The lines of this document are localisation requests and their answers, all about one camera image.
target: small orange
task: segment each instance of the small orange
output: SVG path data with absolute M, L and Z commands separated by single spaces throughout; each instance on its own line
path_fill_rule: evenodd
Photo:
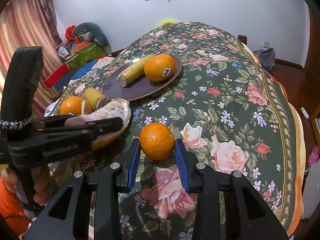
M 159 54 L 144 65 L 144 74 L 153 82 L 172 77 L 175 70 L 176 64 L 169 54 Z
M 162 160 L 174 149 L 174 137 L 168 127 L 150 123 L 140 133 L 141 150 L 153 160 Z
M 82 101 L 81 97 L 69 97 L 63 101 L 60 107 L 60 114 L 81 114 Z

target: gray trash bag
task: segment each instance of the gray trash bag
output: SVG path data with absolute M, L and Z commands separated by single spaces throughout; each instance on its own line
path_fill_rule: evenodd
M 260 65 L 270 74 L 272 74 L 272 69 L 275 65 L 276 54 L 274 49 L 265 48 L 259 49 L 253 52 L 256 54 L 260 60 Z

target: orange sleeve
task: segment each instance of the orange sleeve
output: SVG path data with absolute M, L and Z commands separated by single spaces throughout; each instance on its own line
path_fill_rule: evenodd
M 0 214 L 6 216 L 26 217 L 17 196 L 8 191 L 3 178 L 0 178 Z M 28 228 L 29 222 L 20 218 L 7 218 L 5 220 L 16 236 L 21 235 Z

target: bed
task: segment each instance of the bed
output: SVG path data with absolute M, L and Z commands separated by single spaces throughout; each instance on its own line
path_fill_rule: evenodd
M 179 57 L 183 71 L 157 94 L 130 103 L 132 124 L 108 147 L 51 165 L 54 188 L 76 170 L 101 170 L 129 148 L 146 124 L 160 122 L 176 139 L 182 138 L 199 161 L 217 171 L 240 170 L 246 175 L 292 235 L 303 213 L 305 145 L 301 119 L 276 80 L 230 33 L 189 22 L 157 28 L 114 60 L 100 60 L 87 75 L 72 81 L 50 115 L 59 114 L 65 98 L 81 96 L 87 87 L 102 89 L 117 68 L 149 53 Z M 134 189 L 130 194 L 119 194 L 123 238 L 189 239 L 196 202 L 197 196 L 187 195 L 181 187 L 173 156 L 153 161 L 141 153 Z M 222 197 L 220 207 L 223 228 Z

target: metal screw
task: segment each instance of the metal screw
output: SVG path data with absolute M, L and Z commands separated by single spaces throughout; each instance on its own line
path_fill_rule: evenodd
M 115 170 L 120 167 L 120 164 L 119 163 L 111 163 L 110 167 Z
M 82 171 L 76 171 L 73 176 L 75 176 L 76 178 L 80 178 L 83 175 Z
M 204 163 L 197 163 L 196 164 L 196 167 L 198 168 L 198 169 L 204 169 L 205 168 L 205 164 Z
M 242 176 L 242 173 L 241 171 L 234 171 L 233 176 L 235 176 L 236 178 L 240 178 Z

